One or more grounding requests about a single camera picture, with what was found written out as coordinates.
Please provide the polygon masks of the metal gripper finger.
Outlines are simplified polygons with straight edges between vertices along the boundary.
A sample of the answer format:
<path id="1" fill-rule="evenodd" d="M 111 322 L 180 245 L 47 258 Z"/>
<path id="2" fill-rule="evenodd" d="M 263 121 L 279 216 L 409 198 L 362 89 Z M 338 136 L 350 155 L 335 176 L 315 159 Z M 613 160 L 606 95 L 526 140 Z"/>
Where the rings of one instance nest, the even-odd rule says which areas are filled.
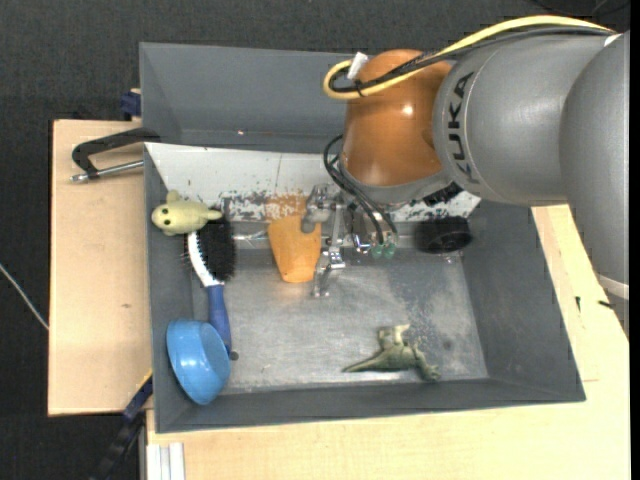
<path id="1" fill-rule="evenodd" d="M 313 297 L 328 296 L 332 282 L 339 278 L 345 268 L 346 264 L 339 248 L 323 251 L 316 265 L 311 295 Z"/>
<path id="2" fill-rule="evenodd" d="M 335 209 L 335 190 L 331 184 L 317 184 L 305 203 L 301 220 L 301 231 L 312 233 L 318 224 L 326 222 Z"/>

